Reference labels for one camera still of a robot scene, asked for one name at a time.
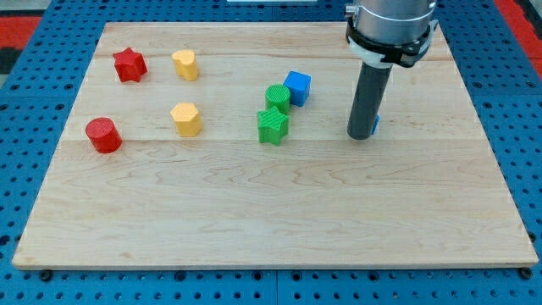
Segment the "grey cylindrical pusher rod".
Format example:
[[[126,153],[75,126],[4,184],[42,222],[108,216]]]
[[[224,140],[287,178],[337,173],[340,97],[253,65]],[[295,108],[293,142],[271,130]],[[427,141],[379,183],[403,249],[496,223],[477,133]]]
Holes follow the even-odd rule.
[[[347,125],[350,138],[366,140],[371,136],[390,72],[391,68],[380,69],[362,64]]]

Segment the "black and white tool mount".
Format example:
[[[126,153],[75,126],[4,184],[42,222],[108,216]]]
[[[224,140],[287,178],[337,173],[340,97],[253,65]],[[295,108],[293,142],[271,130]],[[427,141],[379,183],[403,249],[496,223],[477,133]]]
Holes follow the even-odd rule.
[[[346,40],[351,51],[373,68],[387,69],[392,64],[411,68],[428,52],[438,23],[437,19],[429,21],[426,31],[413,42],[393,45],[370,40],[355,29],[352,19],[348,19]]]

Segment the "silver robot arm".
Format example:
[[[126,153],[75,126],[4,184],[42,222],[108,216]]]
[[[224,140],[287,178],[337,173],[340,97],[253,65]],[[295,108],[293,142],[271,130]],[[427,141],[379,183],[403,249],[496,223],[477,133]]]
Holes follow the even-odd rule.
[[[376,128],[390,72],[411,68],[430,48],[435,0],[355,0],[345,7],[346,40],[362,61],[347,134],[366,140]]]

